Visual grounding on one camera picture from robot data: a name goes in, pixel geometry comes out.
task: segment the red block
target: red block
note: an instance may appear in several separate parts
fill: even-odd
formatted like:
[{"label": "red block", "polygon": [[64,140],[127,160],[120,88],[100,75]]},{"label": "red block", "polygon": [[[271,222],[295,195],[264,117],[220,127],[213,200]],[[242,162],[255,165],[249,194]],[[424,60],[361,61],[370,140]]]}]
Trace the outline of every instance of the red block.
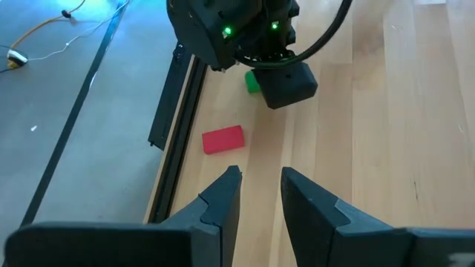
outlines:
[{"label": "red block", "polygon": [[205,154],[214,154],[244,146],[244,133],[240,125],[203,133]]}]

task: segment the wooden table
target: wooden table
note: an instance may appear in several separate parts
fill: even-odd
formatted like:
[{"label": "wooden table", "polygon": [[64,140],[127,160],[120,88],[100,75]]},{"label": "wooden table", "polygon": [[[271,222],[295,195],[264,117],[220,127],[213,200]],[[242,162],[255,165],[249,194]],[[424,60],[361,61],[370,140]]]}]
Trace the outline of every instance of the wooden table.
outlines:
[{"label": "wooden table", "polygon": [[[340,1],[299,4],[298,52]],[[279,188],[281,168],[292,166],[391,225],[475,227],[474,14],[473,0],[355,0],[337,36],[307,61],[317,96],[276,111],[247,93],[246,66],[209,70],[171,213],[239,165],[234,266],[295,266]],[[243,126],[246,147],[205,155],[201,134],[233,125]]]}]

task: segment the power cord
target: power cord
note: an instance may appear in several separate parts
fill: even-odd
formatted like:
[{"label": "power cord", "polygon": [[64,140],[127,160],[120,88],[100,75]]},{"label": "power cord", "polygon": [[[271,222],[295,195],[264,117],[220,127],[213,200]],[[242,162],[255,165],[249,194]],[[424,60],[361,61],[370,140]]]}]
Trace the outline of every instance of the power cord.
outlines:
[{"label": "power cord", "polygon": [[8,69],[0,70],[0,74],[1,73],[6,73],[7,71],[10,71],[10,70],[13,70],[13,69],[8,68]]},{"label": "power cord", "polygon": [[55,51],[55,52],[52,52],[50,53],[49,55],[47,56],[43,56],[41,58],[36,58],[36,59],[29,59],[29,61],[38,61],[38,60],[43,60],[43,59],[47,59],[49,58],[50,56],[53,56],[53,55],[56,55],[56,54],[59,54],[59,53],[63,53],[66,51],[66,49],[68,49],[68,47],[71,45],[71,43],[75,42],[77,39],[79,38],[84,38],[84,37],[87,37],[89,35],[91,35],[92,33],[94,33],[99,27],[103,26],[104,23],[110,21],[113,17],[115,17],[115,15],[121,10],[123,9],[128,3],[130,2],[130,0],[127,0],[122,6],[120,6],[119,8],[117,8],[116,12],[114,12],[112,15],[110,15],[109,17],[107,17],[106,19],[104,19],[103,21],[101,21],[98,25],[94,26],[94,27],[90,27],[88,28],[87,30],[83,31],[81,34],[79,34],[78,36],[72,38],[69,42],[67,42],[65,44],[65,47],[61,50],[58,50],[58,51]]},{"label": "power cord", "polygon": [[106,23],[107,21],[111,20],[113,17],[115,17],[115,15],[121,10],[123,9],[127,4],[129,4],[130,0],[127,0],[122,6],[120,6],[119,8],[116,9],[116,11],[109,17],[107,17],[106,19],[102,20],[98,25],[94,26],[94,27],[91,27],[91,28],[88,28],[87,30],[83,31],[81,34],[79,34],[78,36],[72,38],[69,42],[67,42],[65,44],[65,47],[62,49],[62,50],[58,50],[58,51],[55,51],[55,52],[52,52],[46,56],[43,56],[43,57],[40,57],[40,58],[33,58],[33,59],[29,59],[26,57],[26,55],[22,52],[19,52],[17,50],[14,49],[14,47],[16,45],[18,45],[21,41],[23,41],[27,36],[29,36],[31,33],[33,33],[35,30],[38,30],[40,27],[50,23],[50,22],[54,22],[56,20],[59,20],[63,17],[65,18],[68,18],[70,19],[71,18],[71,14],[72,12],[78,10],[84,3],[85,3],[85,0],[82,0],[81,4],[78,5],[76,8],[70,10],[70,11],[66,11],[66,10],[63,10],[62,11],[62,15],[61,16],[57,16],[55,18],[52,18],[52,19],[48,19],[44,22],[42,22],[41,24],[35,26],[33,29],[29,30],[26,34],[24,34],[20,39],[18,39],[16,42],[14,42],[12,44],[11,47],[7,47],[7,46],[3,46],[2,47],[6,47],[6,48],[9,48],[9,52],[8,52],[8,55],[7,55],[7,58],[8,58],[8,64],[7,66],[9,67],[10,70],[14,70],[16,68],[19,68],[19,67],[22,67],[24,64],[26,64],[26,62],[31,62],[31,61],[39,61],[39,60],[43,60],[43,59],[47,59],[49,58],[50,56],[53,56],[53,55],[56,55],[56,54],[59,54],[59,53],[63,53],[65,52],[68,47],[71,45],[71,43],[75,42],[77,39],[80,39],[80,38],[84,38],[84,37],[87,37],[89,35],[91,35],[92,33],[94,33],[99,27],[101,27],[102,25],[104,25],[104,23]]},{"label": "power cord", "polygon": [[255,61],[250,58],[246,58],[240,56],[238,54],[235,55],[236,60],[239,62],[248,65],[250,67],[259,68],[259,69],[281,69],[285,67],[289,67],[290,65],[302,62],[303,60],[308,59],[309,57],[315,55],[323,46],[325,46],[328,41],[333,38],[335,33],[338,31],[340,26],[343,24],[345,18],[347,17],[348,11],[350,10],[351,3],[353,0],[343,0],[341,2],[341,6],[336,13],[335,20],[333,20],[332,24],[328,27],[327,31],[320,37],[318,41],[316,41],[311,47],[305,50],[303,53],[299,54],[298,56],[292,56],[288,59],[283,59],[277,62],[260,62]]}]

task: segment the green led light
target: green led light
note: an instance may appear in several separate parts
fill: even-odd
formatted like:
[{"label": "green led light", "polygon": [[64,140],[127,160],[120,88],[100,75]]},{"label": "green led light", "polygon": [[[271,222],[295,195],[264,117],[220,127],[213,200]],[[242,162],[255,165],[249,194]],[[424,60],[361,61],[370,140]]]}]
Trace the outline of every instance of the green led light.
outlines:
[{"label": "green led light", "polygon": [[273,22],[271,28],[277,30],[279,28],[279,22]]},{"label": "green led light", "polygon": [[224,28],[224,33],[227,34],[227,35],[231,35],[232,29],[230,27],[225,27]]}]

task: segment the yellow cable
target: yellow cable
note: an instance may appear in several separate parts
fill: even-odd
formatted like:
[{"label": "yellow cable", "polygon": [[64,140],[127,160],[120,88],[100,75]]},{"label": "yellow cable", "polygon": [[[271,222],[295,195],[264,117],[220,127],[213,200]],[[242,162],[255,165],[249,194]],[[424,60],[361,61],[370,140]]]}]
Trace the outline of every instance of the yellow cable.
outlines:
[{"label": "yellow cable", "polygon": [[[72,12],[78,10],[80,7],[83,6],[83,4],[84,4],[85,2],[86,2],[86,0],[82,0],[82,1],[81,1],[81,4],[79,4],[79,6],[77,6],[76,8],[74,8],[74,9],[68,11],[68,13],[71,14]],[[57,16],[57,17],[54,17],[54,18],[51,18],[51,19],[47,19],[47,20],[45,20],[44,22],[42,22],[42,23],[36,25],[33,29],[27,31],[22,37],[20,37],[20,39],[16,40],[16,42],[14,42],[14,43],[11,45],[11,47],[12,47],[12,48],[15,48],[15,46],[17,46],[20,42],[22,42],[25,38],[27,38],[27,37],[28,37],[31,33],[33,33],[35,30],[38,30],[40,27],[43,27],[43,26],[45,26],[46,24],[48,24],[48,23],[50,23],[50,22],[57,21],[57,20],[59,20],[59,19],[61,19],[61,18],[63,18],[62,15],[61,15],[61,16]],[[10,64],[10,63],[9,63],[8,65],[9,65],[10,68],[14,68],[14,67],[15,67],[15,65]]]}]

